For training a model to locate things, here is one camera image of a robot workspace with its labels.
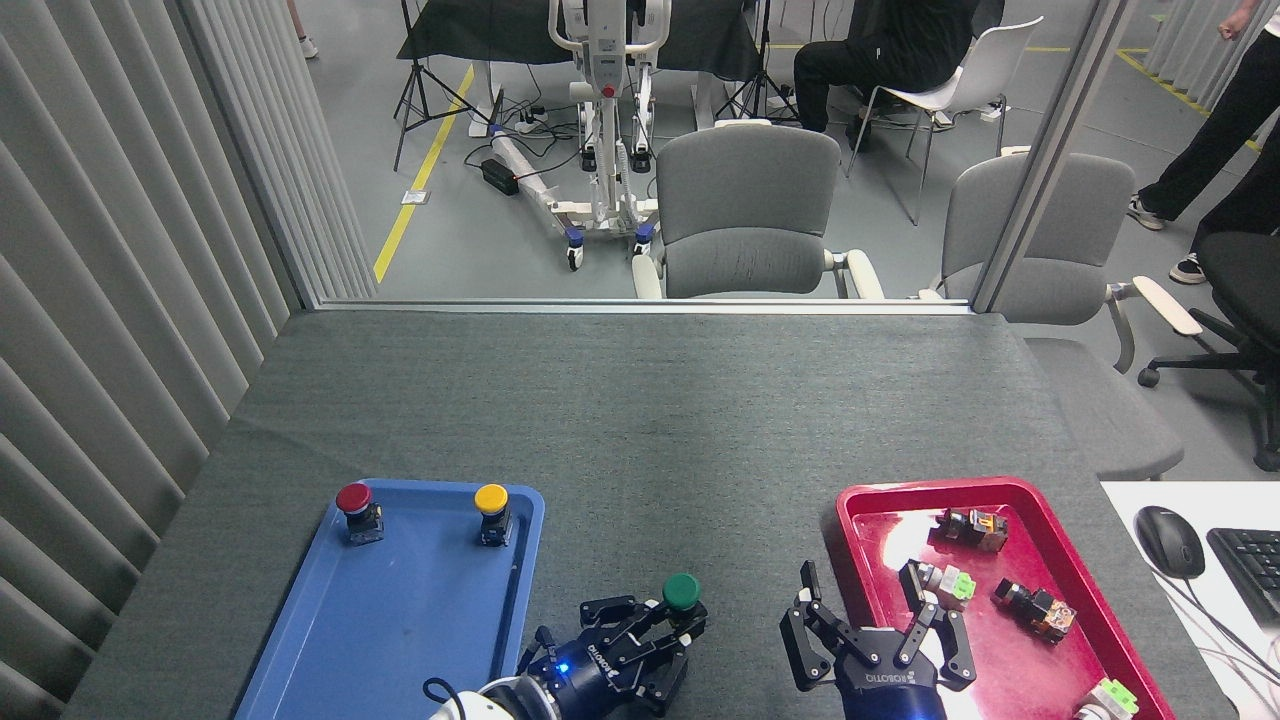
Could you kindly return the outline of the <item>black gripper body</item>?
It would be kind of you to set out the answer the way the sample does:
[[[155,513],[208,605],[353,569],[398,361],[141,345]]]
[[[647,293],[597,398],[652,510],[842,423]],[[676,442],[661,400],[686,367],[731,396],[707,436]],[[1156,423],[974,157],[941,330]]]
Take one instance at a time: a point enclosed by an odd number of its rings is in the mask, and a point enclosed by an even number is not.
[[[838,656],[838,692],[846,719],[945,719],[938,669],[918,655],[906,667],[872,667],[851,652]]]
[[[603,719],[623,705],[646,701],[645,644],[572,641],[535,661],[535,679],[561,719]]]

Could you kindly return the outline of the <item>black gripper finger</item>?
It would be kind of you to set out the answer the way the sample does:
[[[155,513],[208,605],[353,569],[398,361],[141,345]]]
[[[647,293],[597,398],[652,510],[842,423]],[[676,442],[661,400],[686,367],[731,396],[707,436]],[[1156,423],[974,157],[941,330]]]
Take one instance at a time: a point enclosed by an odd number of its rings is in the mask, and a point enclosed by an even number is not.
[[[704,605],[685,610],[657,605],[646,609],[645,618],[632,624],[636,641],[643,641],[655,628],[669,626],[667,635],[640,643],[632,656],[632,665],[637,669],[635,694],[650,714],[668,711],[687,670],[686,650],[705,630],[707,618]]]
[[[667,600],[640,601],[635,596],[616,596],[584,601],[580,603],[580,646],[608,651],[618,638],[632,635],[641,651],[689,647],[691,626],[685,620],[690,618],[691,609],[673,609]],[[643,637],[662,623],[668,623],[672,632],[643,642]]]
[[[801,588],[780,620],[788,666],[800,692],[824,683],[850,692],[867,671],[881,666],[882,655],[873,650],[869,630],[855,629],[831,612],[815,569],[812,560],[803,562]]]
[[[977,670],[963,614],[943,609],[940,602],[925,597],[918,565],[902,565],[899,570],[899,582],[914,618],[896,650],[896,667],[906,669],[915,660],[927,632],[933,629],[943,651],[943,666],[940,669],[941,685],[951,691],[965,691],[977,679]]]

